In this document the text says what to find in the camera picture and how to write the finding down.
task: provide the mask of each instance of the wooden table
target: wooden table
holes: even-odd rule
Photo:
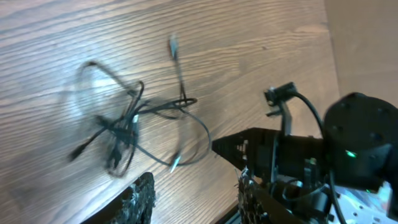
[[[338,99],[322,0],[20,0],[0,1],[0,223],[78,223],[141,173],[155,175],[153,223],[209,223],[236,200],[233,166],[211,153],[168,168],[137,152],[123,179],[104,167],[102,136],[76,161],[67,157],[97,129],[93,116],[117,117],[126,92],[103,73],[78,77],[98,60],[144,99],[178,98],[167,49],[176,32],[190,111],[214,138],[250,127],[279,128],[265,116],[263,89],[293,81],[323,114]],[[289,103],[294,134],[317,134],[298,100]],[[169,161],[178,134],[205,150],[193,122],[141,118],[141,144]]]

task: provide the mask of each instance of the black cable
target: black cable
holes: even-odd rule
[[[121,173],[117,174],[117,173],[113,172],[112,170],[110,170],[108,167],[108,172],[111,175],[114,175],[116,177],[122,177],[126,173],[126,171],[128,170],[128,167],[130,166],[130,164],[132,162],[132,158],[134,157],[134,153],[135,153],[136,149],[142,151],[145,155],[149,156],[156,162],[161,163],[162,165],[171,166],[170,163],[158,159],[157,157],[153,156],[151,153],[146,151],[144,148],[142,148],[140,145],[138,145],[138,143],[137,143],[138,137],[139,137],[138,122],[136,122],[136,123],[132,122],[135,116],[139,116],[140,114],[147,114],[147,113],[157,114],[166,119],[178,119],[178,117],[166,116],[166,115],[162,115],[161,113],[159,113],[160,111],[164,111],[164,110],[179,110],[179,111],[181,111],[183,114],[191,117],[196,122],[200,123],[203,126],[203,128],[205,129],[207,136],[208,136],[208,148],[204,154],[202,154],[198,159],[193,161],[193,158],[197,154],[197,152],[196,152],[186,162],[179,163],[179,164],[177,164],[177,166],[192,165],[196,162],[199,162],[203,158],[205,158],[206,155],[211,151],[210,132],[209,132],[208,128],[206,127],[206,125],[198,117],[196,117],[195,115],[184,110],[184,108],[187,108],[188,106],[195,104],[198,100],[196,98],[187,98],[187,94],[185,93],[185,87],[184,87],[183,79],[182,79],[182,72],[181,72],[181,68],[180,68],[180,64],[178,62],[178,57],[177,57],[176,52],[174,54],[174,60],[176,62],[178,79],[179,79],[179,83],[180,83],[180,99],[170,101],[170,102],[167,102],[162,105],[155,106],[155,107],[152,107],[152,108],[149,108],[146,110],[144,110],[143,108],[149,107],[150,101],[146,101],[145,103],[137,106],[138,102],[140,101],[142,94],[144,92],[145,86],[142,81],[139,82],[141,85],[141,89],[136,96],[135,91],[130,90],[121,80],[119,80],[117,78],[117,76],[110,69],[106,68],[104,65],[102,65],[98,62],[84,63],[79,69],[79,72],[78,72],[79,75],[81,75],[83,73],[83,71],[85,70],[86,67],[97,66],[105,74],[109,75],[111,78],[116,80],[123,88],[127,89],[128,95],[131,95],[133,97],[133,99],[130,102],[129,106],[127,107],[126,112],[119,119],[117,119],[115,121],[108,121],[106,118],[97,116],[98,123],[100,125],[102,125],[103,127],[99,131],[97,131],[92,137],[90,137],[89,140],[87,140],[87,142],[78,146],[70,154],[70,159],[71,160],[76,159],[91,142],[93,142],[104,131],[108,130],[116,137],[115,145],[114,145],[113,150],[108,158],[108,164],[110,164],[111,161],[114,161],[114,168],[117,167],[117,165],[121,159],[121,153],[119,151],[119,143],[121,143],[121,142],[124,143],[127,148],[129,148],[130,145],[132,146],[131,153],[129,155],[129,159],[128,159],[124,169],[121,171]]]
[[[299,201],[299,200],[301,200],[301,199],[303,199],[303,198],[306,198],[306,197],[315,195],[315,194],[321,192],[321,191],[325,188],[325,183],[323,183],[323,184],[321,184],[317,189],[315,189],[315,190],[313,190],[313,191],[311,191],[310,193],[307,193],[307,194],[305,194],[305,195],[301,195],[301,196],[295,197],[295,198],[288,198],[288,197],[286,197],[286,190],[287,190],[287,187],[286,187],[286,186],[288,186],[289,184],[291,184],[291,183],[293,183],[293,182],[296,182],[296,181],[299,181],[299,180],[298,180],[298,179],[292,179],[292,180],[286,182],[286,185],[285,185],[285,187],[284,187],[284,189],[283,189],[283,191],[282,191],[282,198],[283,198],[284,200],[286,200],[287,202],[297,202],[297,201]]]
[[[321,135],[323,137],[323,122],[321,120],[321,117],[319,117],[317,109],[315,109],[315,107],[307,99],[307,97],[305,97],[301,93],[298,93],[296,91],[288,91],[288,94],[291,95],[291,96],[295,96],[295,97],[299,98],[300,100],[302,100],[306,104],[306,106],[310,109],[310,111],[312,112],[313,116],[315,117],[315,119],[316,119],[316,121],[318,123],[319,130],[320,130]]]
[[[337,218],[341,224],[346,224],[346,220],[344,218],[343,213],[341,212],[340,205],[337,201],[336,187],[335,187],[335,173],[333,172],[333,169],[329,169],[329,185],[331,190],[331,202],[335,206]]]
[[[297,93],[296,91],[289,91],[288,94],[290,94],[291,96],[295,96],[297,98],[300,98],[308,106],[308,108],[310,108],[312,114],[314,115],[314,117],[315,117],[315,119],[316,119],[316,121],[318,123],[321,135],[322,135],[323,138],[325,138],[325,133],[323,131],[322,120],[319,117],[317,109],[315,109],[315,107],[312,105],[312,103],[305,96],[303,96],[300,93]],[[329,166],[328,170],[329,170],[329,174],[328,175],[329,175],[329,184],[330,184],[330,191],[331,191],[331,201],[332,201],[333,205],[335,206],[336,214],[337,214],[337,217],[338,217],[340,223],[341,224],[346,224],[345,219],[344,219],[344,215],[341,212],[340,205],[339,205],[339,203],[337,201],[334,171],[331,168],[331,166]]]

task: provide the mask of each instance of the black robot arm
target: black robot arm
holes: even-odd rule
[[[293,83],[270,88],[264,94],[272,109],[268,116],[282,116],[280,131],[251,128],[213,141],[217,154],[244,171],[239,180],[243,223],[254,223],[256,218],[263,223],[283,223],[276,217],[285,215],[274,209],[265,211],[267,218],[261,216],[264,202],[259,198],[267,198],[268,205],[283,205],[297,220],[308,223],[326,223],[334,204],[340,222],[345,223],[339,214],[334,185],[377,192],[385,180],[393,192],[387,215],[398,220],[398,178],[394,175],[398,169],[396,107],[352,93],[332,105],[322,121]],[[286,102],[293,97],[299,97],[310,108],[322,139],[291,135],[292,117]],[[290,180],[281,181],[281,175]],[[262,183],[252,184],[254,176],[260,177]],[[301,187],[291,184],[298,180]],[[255,203],[253,195],[258,197]]]

